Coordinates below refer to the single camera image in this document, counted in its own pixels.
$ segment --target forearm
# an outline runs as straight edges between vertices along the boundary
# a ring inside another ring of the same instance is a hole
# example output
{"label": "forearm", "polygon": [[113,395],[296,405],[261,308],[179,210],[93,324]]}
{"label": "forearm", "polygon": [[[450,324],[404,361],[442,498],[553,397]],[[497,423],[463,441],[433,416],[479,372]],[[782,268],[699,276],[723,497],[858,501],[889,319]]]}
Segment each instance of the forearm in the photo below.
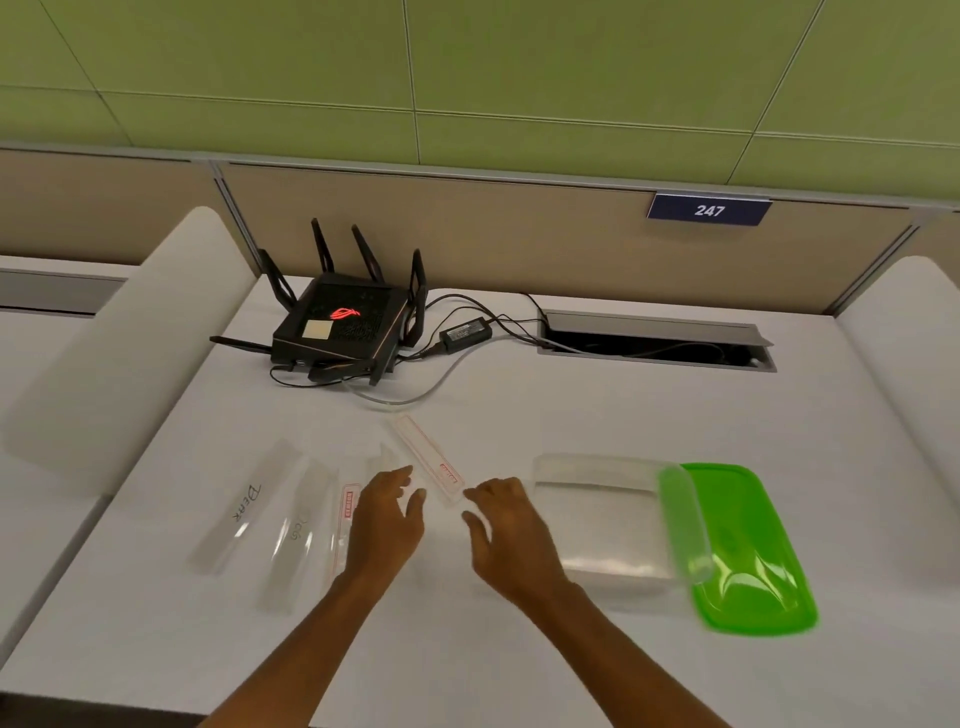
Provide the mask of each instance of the forearm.
{"label": "forearm", "polygon": [[310,722],[337,667],[382,594],[339,576],[329,592],[203,728],[302,728]]}
{"label": "forearm", "polygon": [[621,632],[573,584],[524,609],[564,656],[614,728],[727,724]]}

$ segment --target black router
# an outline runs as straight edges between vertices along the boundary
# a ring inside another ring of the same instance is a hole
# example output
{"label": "black router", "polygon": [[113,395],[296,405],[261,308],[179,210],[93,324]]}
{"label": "black router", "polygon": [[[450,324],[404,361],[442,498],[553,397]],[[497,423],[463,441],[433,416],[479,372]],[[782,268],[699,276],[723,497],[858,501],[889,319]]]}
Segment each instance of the black router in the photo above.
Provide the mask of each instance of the black router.
{"label": "black router", "polygon": [[357,226],[353,237],[370,274],[369,279],[337,273],[320,224],[311,221],[323,272],[298,299],[273,259],[257,249],[274,295],[288,311],[274,331],[271,347],[251,345],[221,336],[219,344],[270,354],[274,364],[309,367],[318,384],[368,377],[376,384],[394,369],[399,348],[413,347],[423,334],[427,283],[420,250],[414,251],[410,283],[391,285]]}

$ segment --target yellow sticker on router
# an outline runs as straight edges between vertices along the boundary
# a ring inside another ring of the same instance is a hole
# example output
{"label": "yellow sticker on router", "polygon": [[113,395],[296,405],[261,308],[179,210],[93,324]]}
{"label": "yellow sticker on router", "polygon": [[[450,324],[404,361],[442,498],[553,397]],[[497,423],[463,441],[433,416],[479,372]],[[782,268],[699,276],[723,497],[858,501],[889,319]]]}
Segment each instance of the yellow sticker on router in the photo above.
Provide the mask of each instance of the yellow sticker on router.
{"label": "yellow sticker on router", "polygon": [[303,327],[304,339],[328,339],[333,322],[328,319],[311,319]]}

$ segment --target hand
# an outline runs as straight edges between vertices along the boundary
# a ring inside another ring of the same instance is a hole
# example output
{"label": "hand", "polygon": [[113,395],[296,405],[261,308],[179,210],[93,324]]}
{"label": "hand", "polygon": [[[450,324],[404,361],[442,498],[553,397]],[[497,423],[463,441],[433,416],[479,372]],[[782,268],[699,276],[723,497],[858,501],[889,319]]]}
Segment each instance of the hand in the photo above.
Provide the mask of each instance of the hand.
{"label": "hand", "polygon": [[407,563],[423,536],[423,502],[426,491],[418,489],[400,511],[402,489],[410,485],[413,466],[377,473],[360,493],[344,576],[358,579],[382,594]]}
{"label": "hand", "polygon": [[527,497],[520,481],[488,480],[464,490],[491,526],[469,511],[473,570],[502,596],[529,613],[549,603],[570,586],[546,523]]}

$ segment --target blue sign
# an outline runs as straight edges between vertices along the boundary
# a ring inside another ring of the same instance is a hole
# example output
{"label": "blue sign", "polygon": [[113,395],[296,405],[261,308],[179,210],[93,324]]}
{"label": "blue sign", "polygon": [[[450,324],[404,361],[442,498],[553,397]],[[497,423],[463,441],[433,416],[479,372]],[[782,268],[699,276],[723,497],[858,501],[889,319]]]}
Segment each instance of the blue sign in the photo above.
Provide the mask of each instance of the blue sign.
{"label": "blue sign", "polygon": [[658,192],[647,210],[655,220],[680,220],[685,223],[747,225],[755,227],[772,205],[769,200],[742,197],[703,197]]}

